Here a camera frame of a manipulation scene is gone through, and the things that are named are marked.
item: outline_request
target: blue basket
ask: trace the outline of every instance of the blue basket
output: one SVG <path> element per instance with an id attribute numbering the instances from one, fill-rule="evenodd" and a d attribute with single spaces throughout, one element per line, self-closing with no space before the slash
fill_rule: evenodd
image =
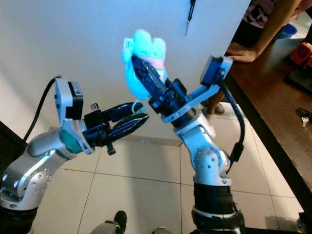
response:
<path id="1" fill-rule="evenodd" d="M 287 24 L 283 31 L 280 33 L 277 39 L 289 39 L 292 37 L 292 35 L 295 35 L 298 32 L 298 30 L 292 26 L 291 24 Z"/>

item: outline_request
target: dark wooden table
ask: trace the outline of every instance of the dark wooden table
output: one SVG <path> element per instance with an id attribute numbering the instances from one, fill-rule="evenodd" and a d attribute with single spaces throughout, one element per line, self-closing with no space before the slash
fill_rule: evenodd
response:
<path id="1" fill-rule="evenodd" d="M 312 96 L 284 81 L 300 42 L 277 40 L 254 62 L 234 63 L 226 83 L 312 220 L 312 124 L 303 128 L 295 112 L 312 111 Z"/>

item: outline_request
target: light blue plush toy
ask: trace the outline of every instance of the light blue plush toy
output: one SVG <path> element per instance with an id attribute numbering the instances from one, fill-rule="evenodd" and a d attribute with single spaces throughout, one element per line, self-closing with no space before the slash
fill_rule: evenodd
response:
<path id="1" fill-rule="evenodd" d="M 139 100 L 150 97 L 150 94 L 137 79 L 131 61 L 132 54 L 148 61 L 165 82 L 167 71 L 164 67 L 166 57 L 166 43 L 161 38 L 151 38 L 151 35 L 142 30 L 137 30 L 132 39 L 128 39 L 121 53 L 121 59 L 125 63 L 125 75 L 131 93 Z"/>

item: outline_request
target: pink patterned shirt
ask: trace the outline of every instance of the pink patterned shirt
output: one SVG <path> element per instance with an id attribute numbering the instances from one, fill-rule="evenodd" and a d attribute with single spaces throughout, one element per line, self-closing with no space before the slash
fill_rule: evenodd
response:
<path id="1" fill-rule="evenodd" d="M 278 0 L 252 0 L 243 19 L 253 26 L 264 28 L 277 1 Z M 310 6 L 312 6 L 312 0 L 302 0 L 289 21 L 293 20 L 296 15 L 307 10 Z"/>

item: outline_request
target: robotic arm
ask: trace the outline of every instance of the robotic arm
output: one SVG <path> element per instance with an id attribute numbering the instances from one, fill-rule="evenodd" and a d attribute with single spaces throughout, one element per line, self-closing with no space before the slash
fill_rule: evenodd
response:
<path id="1" fill-rule="evenodd" d="M 161 113 L 164 122 L 174 126 L 174 132 L 191 155 L 195 169 L 192 217 L 197 229 L 202 234 L 243 234 L 243 214 L 233 202 L 231 179 L 227 176 L 243 145 L 235 145 L 230 160 L 214 143 L 212 126 L 202 113 L 197 114 L 193 108 L 218 91 L 232 61 L 210 57 L 200 79 L 203 86 L 190 95 L 186 94 L 186 88 L 179 79 L 161 82 L 155 68 L 135 54 L 132 55 L 132 65 L 136 77 L 151 96 L 149 104 L 156 113 Z"/>
<path id="2" fill-rule="evenodd" d="M 91 154 L 95 146 L 116 151 L 112 142 L 142 126 L 147 114 L 132 114 L 133 103 L 107 111 L 91 107 L 93 112 L 81 119 L 83 95 L 77 82 L 55 78 L 55 101 L 60 128 L 35 137 L 25 152 L 5 170 L 0 190 L 0 233 L 26 234 L 31 231 L 37 208 L 56 170 L 82 151 Z M 142 107 L 134 106 L 137 111 Z M 109 122 L 117 122 L 111 128 Z"/>

